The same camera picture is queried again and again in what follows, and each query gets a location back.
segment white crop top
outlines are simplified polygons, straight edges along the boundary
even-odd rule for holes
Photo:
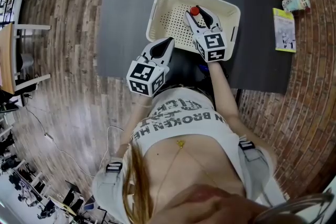
[[[206,96],[187,88],[168,89],[155,97],[149,117],[138,123],[132,139],[139,143],[144,156],[156,142],[186,134],[207,135],[221,145],[249,199],[255,200],[259,196],[274,172],[266,150],[255,147],[245,137],[239,138],[224,118],[214,111]],[[127,154],[123,159],[112,158],[111,163],[98,172],[92,184],[93,195],[100,207],[124,224],[130,224],[122,199]]]

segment red brick wall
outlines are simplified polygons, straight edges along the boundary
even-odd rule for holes
[[[287,94],[244,91],[243,120],[278,155],[276,178],[291,197],[321,191],[336,175],[336,0],[295,14],[297,53]]]

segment black table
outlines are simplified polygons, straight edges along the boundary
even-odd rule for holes
[[[232,88],[285,93],[292,54],[275,51],[272,8],[281,0],[225,0],[240,9],[233,55],[222,62]],[[146,28],[154,0],[102,0],[98,75],[124,78],[149,41]],[[187,57],[198,55],[186,52]]]

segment white cable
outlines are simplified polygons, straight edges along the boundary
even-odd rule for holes
[[[100,168],[101,168],[101,165],[103,164],[103,160],[105,159],[105,156],[106,156],[107,151],[109,151],[109,128],[110,128],[110,127],[114,127],[114,128],[119,129],[120,131],[124,131],[122,128],[119,128],[119,127],[116,127],[116,126],[113,126],[113,125],[108,126],[108,128],[107,128],[107,130],[106,130],[106,136],[107,136],[107,150],[105,151],[105,154],[104,154],[104,156],[103,156],[103,159],[101,159],[100,166],[99,166],[99,170],[100,170]]]
[[[106,131],[106,136],[107,136],[107,150],[106,150],[106,152],[105,152],[105,154],[104,154],[103,159],[102,159],[101,162],[100,162],[99,170],[100,170],[100,168],[101,168],[101,165],[102,165],[102,163],[103,163],[103,160],[105,159],[106,153],[109,151],[109,128],[111,128],[111,127],[113,127],[113,128],[117,128],[117,129],[119,129],[119,130],[121,130],[121,131],[124,131],[122,128],[119,128],[119,127],[117,127],[117,126],[113,126],[113,125],[111,125],[111,126],[109,126],[109,127],[107,128],[107,131]],[[74,162],[76,163],[76,165],[78,166],[78,168],[79,168],[84,174],[86,174],[86,175],[88,175],[88,176],[90,176],[90,177],[94,177],[93,175],[90,175],[90,174],[86,173],[82,168],[80,168],[80,166],[79,166],[79,164],[76,162],[75,158],[72,157],[69,153],[67,153],[67,152],[65,152],[65,151],[63,151],[63,150],[60,150],[59,147],[57,146],[57,144],[56,144],[56,142],[55,142],[54,140],[53,140],[53,143],[55,144],[56,148],[57,148],[60,152],[63,152],[63,153],[65,153],[67,156],[69,156],[70,158],[72,158],[73,161],[74,161]]]

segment red bottle cap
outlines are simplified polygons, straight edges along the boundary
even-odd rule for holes
[[[200,9],[199,9],[198,7],[192,7],[192,8],[190,9],[190,13],[191,13],[191,15],[193,15],[193,16],[197,16],[197,15],[199,14],[199,11],[200,11]]]

